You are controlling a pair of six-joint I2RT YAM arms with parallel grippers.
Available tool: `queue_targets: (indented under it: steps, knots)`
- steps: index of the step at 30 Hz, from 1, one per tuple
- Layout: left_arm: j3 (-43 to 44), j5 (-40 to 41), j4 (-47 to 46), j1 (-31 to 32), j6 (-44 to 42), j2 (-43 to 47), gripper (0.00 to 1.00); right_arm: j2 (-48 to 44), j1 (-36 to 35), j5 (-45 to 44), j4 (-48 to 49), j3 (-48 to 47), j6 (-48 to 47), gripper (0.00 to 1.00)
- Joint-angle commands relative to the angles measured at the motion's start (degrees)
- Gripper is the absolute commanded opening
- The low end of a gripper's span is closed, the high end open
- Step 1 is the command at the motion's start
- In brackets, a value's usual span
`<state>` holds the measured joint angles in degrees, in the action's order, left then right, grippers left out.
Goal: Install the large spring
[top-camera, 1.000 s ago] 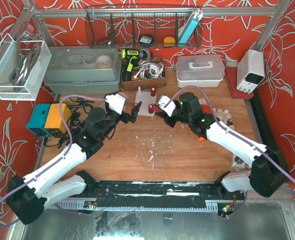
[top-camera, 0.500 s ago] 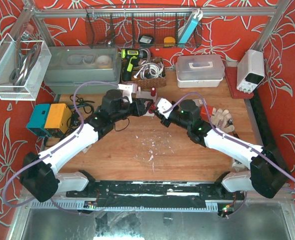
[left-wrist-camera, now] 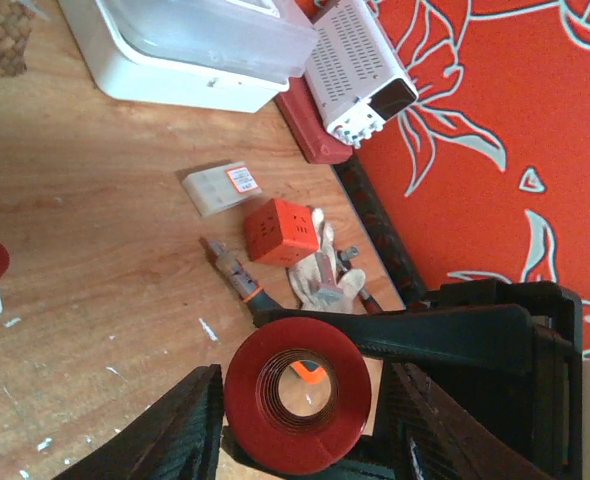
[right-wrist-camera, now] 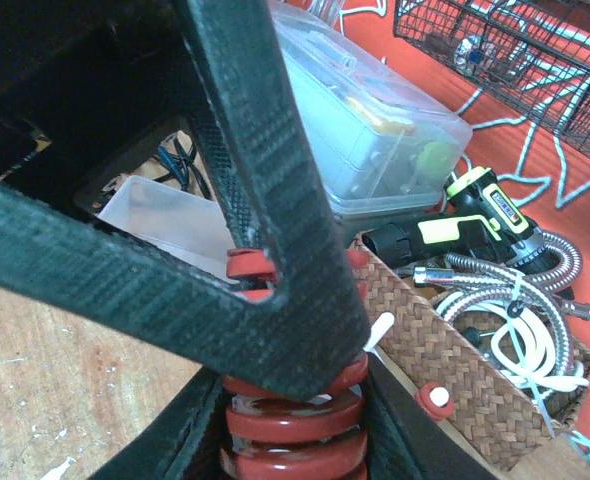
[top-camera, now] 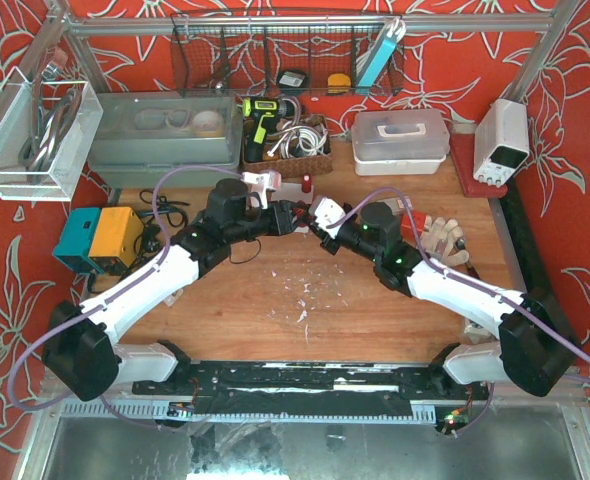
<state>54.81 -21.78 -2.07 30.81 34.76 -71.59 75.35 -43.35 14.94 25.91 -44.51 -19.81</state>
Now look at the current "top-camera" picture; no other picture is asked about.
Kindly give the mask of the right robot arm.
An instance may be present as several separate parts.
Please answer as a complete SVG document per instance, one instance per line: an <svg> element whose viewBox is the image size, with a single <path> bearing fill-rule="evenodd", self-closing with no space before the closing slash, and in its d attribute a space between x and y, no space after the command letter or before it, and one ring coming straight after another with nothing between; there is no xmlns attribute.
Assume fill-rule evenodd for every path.
<svg viewBox="0 0 590 480"><path fill-rule="evenodd" d="M576 340L554 295L502 289L455 272L404 241L400 221L383 202L365 205L358 221L334 200L319 196L309 209L311 227L330 253L349 249L372 261L388 289L429 301L465 317L491 334L477 345L452 344L438 357L438 384L510 381L545 397L574 361Z"/></svg>

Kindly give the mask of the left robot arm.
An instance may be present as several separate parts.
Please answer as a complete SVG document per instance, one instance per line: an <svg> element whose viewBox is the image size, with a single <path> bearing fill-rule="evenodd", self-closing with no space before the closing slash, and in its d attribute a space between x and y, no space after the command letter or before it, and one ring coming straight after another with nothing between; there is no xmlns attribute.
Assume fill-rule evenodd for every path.
<svg viewBox="0 0 590 480"><path fill-rule="evenodd" d="M119 383L167 381L182 356L176 346L168 341L123 345L120 340L164 299L226 260L233 244L296 229L297 203L250 207L254 196L238 179L219 181L205 209L147 264L87 305L59 303L49 318L43 364L82 401Z"/></svg>

